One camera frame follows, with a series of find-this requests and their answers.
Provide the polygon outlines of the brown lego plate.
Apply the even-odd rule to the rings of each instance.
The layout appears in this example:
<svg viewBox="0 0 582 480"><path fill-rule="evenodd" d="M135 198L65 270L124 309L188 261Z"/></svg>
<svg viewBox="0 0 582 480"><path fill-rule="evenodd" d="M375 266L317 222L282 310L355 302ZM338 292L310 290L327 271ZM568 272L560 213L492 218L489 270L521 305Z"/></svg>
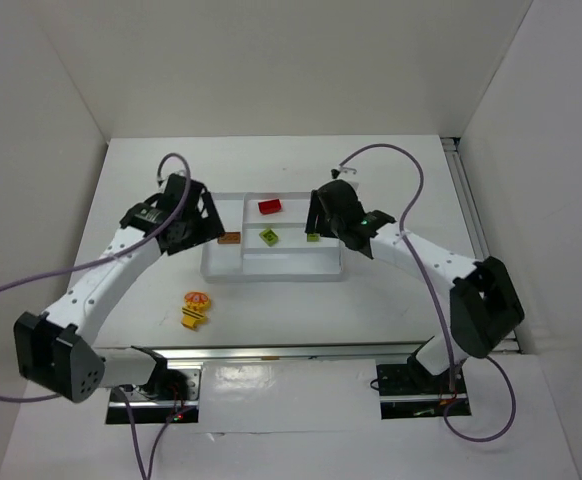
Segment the brown lego plate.
<svg viewBox="0 0 582 480"><path fill-rule="evenodd" d="M241 233L236 232L225 232L217 239L217 243L220 245L239 245L241 243Z"/></svg>

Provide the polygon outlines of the red lego brick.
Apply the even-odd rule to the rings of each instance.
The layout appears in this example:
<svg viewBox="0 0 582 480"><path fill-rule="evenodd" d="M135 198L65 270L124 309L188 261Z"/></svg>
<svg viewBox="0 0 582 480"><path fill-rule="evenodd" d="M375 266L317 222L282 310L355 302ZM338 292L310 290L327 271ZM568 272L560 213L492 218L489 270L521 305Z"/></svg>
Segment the red lego brick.
<svg viewBox="0 0 582 480"><path fill-rule="evenodd" d="M276 214L283 210L282 202L278 198L259 201L257 206L259 213L263 216Z"/></svg>

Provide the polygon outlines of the yellow orange lego stack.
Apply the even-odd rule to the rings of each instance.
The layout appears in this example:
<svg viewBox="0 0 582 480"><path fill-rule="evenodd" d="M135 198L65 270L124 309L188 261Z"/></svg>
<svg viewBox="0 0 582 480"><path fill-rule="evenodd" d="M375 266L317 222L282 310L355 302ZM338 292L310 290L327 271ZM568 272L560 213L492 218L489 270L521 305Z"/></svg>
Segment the yellow orange lego stack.
<svg viewBox="0 0 582 480"><path fill-rule="evenodd" d="M184 295L184 305L181 309L181 324L196 331L207 320L207 311L211 307L211 299L205 292L190 291Z"/></svg>

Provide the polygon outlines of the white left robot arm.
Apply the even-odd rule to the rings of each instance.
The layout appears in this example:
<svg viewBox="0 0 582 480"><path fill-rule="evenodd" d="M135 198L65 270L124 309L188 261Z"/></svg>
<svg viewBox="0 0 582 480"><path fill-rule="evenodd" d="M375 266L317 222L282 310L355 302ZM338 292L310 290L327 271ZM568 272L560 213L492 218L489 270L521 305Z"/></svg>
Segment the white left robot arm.
<svg viewBox="0 0 582 480"><path fill-rule="evenodd" d="M100 329L135 281L158 259L219 238L225 232L212 195L196 180L172 174L163 192L130 208L100 258L41 314L14 325L19 372L74 403L98 388L141 387L157 396L183 375L146 347L96 349Z"/></svg>

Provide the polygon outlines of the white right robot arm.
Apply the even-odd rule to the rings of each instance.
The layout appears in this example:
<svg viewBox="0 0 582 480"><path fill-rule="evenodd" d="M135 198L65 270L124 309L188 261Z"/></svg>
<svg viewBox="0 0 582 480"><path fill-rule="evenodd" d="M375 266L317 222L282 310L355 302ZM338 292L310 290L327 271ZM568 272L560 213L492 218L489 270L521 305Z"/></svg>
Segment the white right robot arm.
<svg viewBox="0 0 582 480"><path fill-rule="evenodd" d="M468 258L412 232L379 210L366 212L352 185L333 180L311 192L305 232L340 240L354 252L422 280L444 300L445 324L407 360L410 381L424 388L455 377L453 368L485 358L524 320L504 263Z"/></svg>

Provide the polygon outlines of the white divided sorting tray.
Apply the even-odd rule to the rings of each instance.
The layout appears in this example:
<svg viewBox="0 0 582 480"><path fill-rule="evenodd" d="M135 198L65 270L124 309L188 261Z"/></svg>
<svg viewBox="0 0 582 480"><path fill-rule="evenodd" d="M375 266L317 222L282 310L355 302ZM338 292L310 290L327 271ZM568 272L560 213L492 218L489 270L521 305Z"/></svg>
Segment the white divided sorting tray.
<svg viewBox="0 0 582 480"><path fill-rule="evenodd" d="M281 200L283 210L263 216L258 202ZM308 242L305 233L310 194L215 193L213 195L225 232L241 233L239 245L203 246L200 273L209 283L337 281L344 273L343 248L332 238ZM268 247L259 237L271 228L280 241Z"/></svg>

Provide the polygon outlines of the aluminium front rail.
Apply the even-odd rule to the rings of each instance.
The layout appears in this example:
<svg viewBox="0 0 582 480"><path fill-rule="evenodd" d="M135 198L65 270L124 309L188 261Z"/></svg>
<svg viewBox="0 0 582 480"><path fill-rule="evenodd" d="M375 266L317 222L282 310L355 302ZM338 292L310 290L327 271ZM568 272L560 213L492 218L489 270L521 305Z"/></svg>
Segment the aluminium front rail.
<svg viewBox="0 0 582 480"><path fill-rule="evenodd" d="M258 345L216 347L151 347L171 362L202 363L207 361L273 361L333 358L403 358L420 347L420 343L344 343L306 345Z"/></svg>

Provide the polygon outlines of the aluminium rail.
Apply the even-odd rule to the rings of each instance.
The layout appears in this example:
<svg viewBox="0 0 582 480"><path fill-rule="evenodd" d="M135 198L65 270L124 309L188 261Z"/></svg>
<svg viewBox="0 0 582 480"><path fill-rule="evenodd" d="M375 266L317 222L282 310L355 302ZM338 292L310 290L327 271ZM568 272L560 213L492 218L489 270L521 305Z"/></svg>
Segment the aluminium rail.
<svg viewBox="0 0 582 480"><path fill-rule="evenodd" d="M171 362L202 363L207 361L273 361L333 358L403 358L420 347L420 343L344 343L306 345L258 345L216 347L151 347Z"/></svg>
<svg viewBox="0 0 582 480"><path fill-rule="evenodd" d="M494 354L521 352L515 329L525 313L503 262L490 255L477 207L454 138L443 138L442 148L449 166L460 208L469 232L477 271L452 296L462 314L460 332L471 341L496 341Z"/></svg>

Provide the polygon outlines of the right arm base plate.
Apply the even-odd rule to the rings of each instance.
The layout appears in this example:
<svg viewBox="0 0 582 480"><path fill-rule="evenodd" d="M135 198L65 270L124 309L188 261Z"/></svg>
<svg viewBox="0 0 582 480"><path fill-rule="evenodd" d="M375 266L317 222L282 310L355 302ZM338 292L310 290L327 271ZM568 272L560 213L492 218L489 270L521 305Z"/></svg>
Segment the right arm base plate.
<svg viewBox="0 0 582 480"><path fill-rule="evenodd" d="M449 405L450 416L471 415L462 373L451 391L447 380L435 378L418 384L406 364L385 363L376 366L376 377L369 386L379 394L383 420L442 417Z"/></svg>

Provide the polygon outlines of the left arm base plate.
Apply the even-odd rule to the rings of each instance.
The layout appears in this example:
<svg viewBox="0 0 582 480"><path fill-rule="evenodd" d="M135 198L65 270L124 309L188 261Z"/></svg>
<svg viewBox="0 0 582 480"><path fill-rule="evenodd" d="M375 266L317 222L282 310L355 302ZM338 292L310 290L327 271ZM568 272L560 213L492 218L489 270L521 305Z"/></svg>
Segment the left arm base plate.
<svg viewBox="0 0 582 480"><path fill-rule="evenodd" d="M157 395L150 395L135 385L122 387L122 392L131 406L137 424L162 424L168 416L174 414L176 414L174 423L193 424L198 422L202 364L175 362L172 368L185 377L185 387L176 389L174 386L169 386Z"/></svg>

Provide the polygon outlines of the aluminium right side rail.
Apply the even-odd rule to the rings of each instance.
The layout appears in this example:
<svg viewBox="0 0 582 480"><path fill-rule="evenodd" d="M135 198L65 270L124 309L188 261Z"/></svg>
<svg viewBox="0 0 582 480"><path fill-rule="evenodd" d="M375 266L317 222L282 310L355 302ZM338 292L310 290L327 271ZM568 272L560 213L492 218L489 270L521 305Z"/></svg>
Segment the aluminium right side rail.
<svg viewBox="0 0 582 480"><path fill-rule="evenodd" d="M496 341L494 354L521 352L515 329L525 313L503 262L490 255L477 207L454 138L443 138L442 148L449 166L460 208L469 232L477 271L452 296L462 314L460 332L471 341Z"/></svg>

